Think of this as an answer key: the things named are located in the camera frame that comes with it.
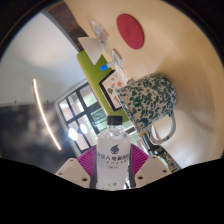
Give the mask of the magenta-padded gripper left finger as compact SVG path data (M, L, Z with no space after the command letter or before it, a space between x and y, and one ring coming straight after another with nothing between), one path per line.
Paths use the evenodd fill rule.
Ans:
M84 188L91 187L95 169L96 148L92 147L78 158L69 158L56 175Z

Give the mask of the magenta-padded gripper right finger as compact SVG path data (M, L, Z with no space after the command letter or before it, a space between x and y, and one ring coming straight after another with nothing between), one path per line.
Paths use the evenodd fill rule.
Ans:
M136 145L131 145L129 181L132 188L140 188L171 174L156 156L147 155Z

